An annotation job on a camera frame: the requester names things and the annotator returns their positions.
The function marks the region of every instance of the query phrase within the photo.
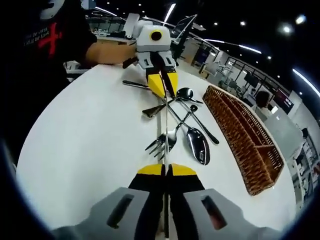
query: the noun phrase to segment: black ceiling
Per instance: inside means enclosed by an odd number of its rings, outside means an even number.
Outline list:
[[[261,51],[262,54],[258,54],[238,46],[213,42],[221,50],[229,50],[231,56],[261,69],[288,90],[302,92],[303,101],[313,115],[320,119],[319,97],[292,72],[292,68],[297,69],[320,90],[320,17],[315,10],[316,1],[215,3],[212,0],[96,0],[96,3],[98,7],[120,17],[138,13],[161,21],[170,5],[176,3],[168,20],[171,24],[176,24],[185,16],[198,14],[195,22],[203,25],[206,30],[193,29],[194,34],[204,39],[241,44]],[[295,19],[300,14],[306,16],[306,22],[296,25]],[[245,21],[246,25],[241,26],[241,21]],[[291,25],[293,33],[281,33],[279,27],[282,24]]]

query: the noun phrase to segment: wicker basket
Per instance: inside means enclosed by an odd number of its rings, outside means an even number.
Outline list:
[[[273,186],[284,162],[256,117],[239,100],[209,86],[203,101],[216,119],[250,195]]]

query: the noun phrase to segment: white round table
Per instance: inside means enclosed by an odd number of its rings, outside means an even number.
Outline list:
[[[208,83],[177,70],[178,87],[190,87],[201,100]],[[142,110],[159,104],[150,91],[126,86],[122,80],[144,83],[135,66],[98,65],[64,89],[43,111],[29,132],[16,171],[27,202],[50,228],[75,225],[88,217],[91,207],[119,187],[128,187],[138,169],[156,164],[145,151],[165,130],[165,111],[154,119]],[[172,108],[183,118],[186,110]],[[205,104],[195,113],[216,136],[210,140],[211,161],[198,163],[190,153],[186,129],[179,130],[170,163],[197,172],[206,189],[214,188],[243,210],[244,218],[258,227],[282,230],[296,214],[293,182],[285,164],[276,184],[262,193],[247,192],[237,162]],[[190,117],[187,121],[200,129]],[[168,116],[168,128],[177,125]]]

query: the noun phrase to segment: stainless steel fork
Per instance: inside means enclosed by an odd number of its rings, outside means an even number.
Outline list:
[[[170,152],[177,142],[178,129],[187,120],[187,118],[190,117],[190,115],[191,115],[191,111],[189,110],[188,113],[185,115],[184,119],[173,130],[168,131],[167,133],[166,132],[162,133],[156,140],[154,140],[149,146],[146,147],[145,151],[155,145],[155,148],[151,150],[149,154],[152,154],[159,149],[159,151],[154,155],[154,157],[158,156],[161,152],[165,150],[166,135],[167,135],[169,152]]]

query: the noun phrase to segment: black t-shirt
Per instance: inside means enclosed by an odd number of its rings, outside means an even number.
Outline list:
[[[14,43],[6,63],[4,133],[15,152],[41,112],[69,84],[63,63],[82,62],[96,41],[80,0],[65,0],[51,19],[33,22]]]

